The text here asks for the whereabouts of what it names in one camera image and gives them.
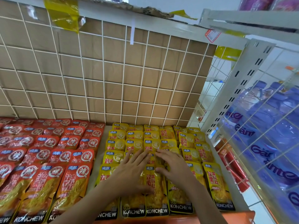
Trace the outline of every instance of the yellow tape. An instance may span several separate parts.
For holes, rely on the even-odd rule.
[[[63,29],[79,33],[77,0],[44,0],[52,22]]]
[[[188,19],[192,19],[192,20],[198,20],[196,18],[191,18],[189,15],[187,15],[185,13],[185,10],[178,10],[178,11],[173,11],[173,12],[170,12],[170,14],[174,14],[174,15],[177,15],[177,16],[181,16],[181,17],[184,17],[184,18],[188,18]]]

